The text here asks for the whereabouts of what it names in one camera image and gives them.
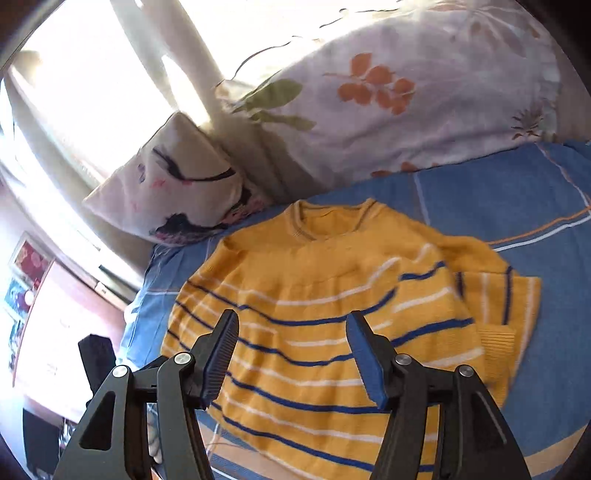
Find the yellow striped knit sweater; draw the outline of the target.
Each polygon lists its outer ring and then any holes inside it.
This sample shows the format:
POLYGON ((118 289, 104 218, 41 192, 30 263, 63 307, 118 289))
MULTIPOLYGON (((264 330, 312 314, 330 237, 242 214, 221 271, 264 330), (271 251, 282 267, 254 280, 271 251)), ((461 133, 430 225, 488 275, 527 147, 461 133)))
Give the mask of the yellow striped knit sweater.
POLYGON ((485 242, 376 200, 295 202, 231 233, 181 287, 161 351, 239 333, 208 408, 229 433, 305 479, 366 479, 386 432, 386 383, 353 313, 427 367, 472 366, 503 403, 536 325, 542 282, 485 242))

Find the blue plaid bed sheet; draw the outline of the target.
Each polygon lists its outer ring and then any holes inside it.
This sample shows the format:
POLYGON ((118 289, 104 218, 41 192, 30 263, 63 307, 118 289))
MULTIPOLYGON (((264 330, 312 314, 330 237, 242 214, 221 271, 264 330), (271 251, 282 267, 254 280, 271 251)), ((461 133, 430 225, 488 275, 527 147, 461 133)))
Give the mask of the blue plaid bed sheet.
POLYGON ((550 479, 590 420, 590 148, 410 167, 156 247, 124 358, 186 350, 228 308, 238 344, 197 415, 216 477, 370 476, 388 417, 346 341, 358 310, 425 366, 472 366, 550 479))

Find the cream cushion with black silhouette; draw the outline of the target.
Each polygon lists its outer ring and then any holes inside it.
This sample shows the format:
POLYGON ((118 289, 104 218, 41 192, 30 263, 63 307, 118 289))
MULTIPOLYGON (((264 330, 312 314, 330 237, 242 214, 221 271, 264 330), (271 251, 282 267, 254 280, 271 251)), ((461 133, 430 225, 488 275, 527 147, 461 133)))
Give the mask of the cream cushion with black silhouette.
POLYGON ((83 205, 123 232, 179 246, 221 233, 270 200, 176 112, 83 205))

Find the beige upholstered headboard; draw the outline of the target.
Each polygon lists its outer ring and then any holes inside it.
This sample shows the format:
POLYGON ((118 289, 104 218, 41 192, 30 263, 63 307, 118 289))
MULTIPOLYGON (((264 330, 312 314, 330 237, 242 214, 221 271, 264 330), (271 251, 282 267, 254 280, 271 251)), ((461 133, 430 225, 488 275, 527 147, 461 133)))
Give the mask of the beige upholstered headboard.
POLYGON ((105 268, 136 283, 149 241, 83 199, 176 112, 273 202, 321 192, 270 135, 224 109, 223 79, 178 1, 5 1, 1 79, 16 127, 81 222, 105 268))

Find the white leaf print pillow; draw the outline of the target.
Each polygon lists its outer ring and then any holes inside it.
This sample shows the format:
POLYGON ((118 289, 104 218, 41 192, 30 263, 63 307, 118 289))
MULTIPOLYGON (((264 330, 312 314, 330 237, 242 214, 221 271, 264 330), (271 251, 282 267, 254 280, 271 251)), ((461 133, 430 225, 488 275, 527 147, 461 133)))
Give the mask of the white leaf print pillow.
POLYGON ((555 133, 561 75, 547 30, 514 1, 401 1, 346 17, 224 110, 324 189, 512 149, 555 133))

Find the colourful picture frame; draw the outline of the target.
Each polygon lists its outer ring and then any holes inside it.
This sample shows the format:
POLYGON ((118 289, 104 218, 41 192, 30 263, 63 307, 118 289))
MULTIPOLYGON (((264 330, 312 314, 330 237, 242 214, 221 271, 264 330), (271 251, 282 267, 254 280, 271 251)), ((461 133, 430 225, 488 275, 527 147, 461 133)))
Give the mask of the colourful picture frame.
POLYGON ((9 261, 10 281, 3 297, 9 315, 25 321, 37 291, 54 260, 54 255, 37 239, 25 232, 9 261))

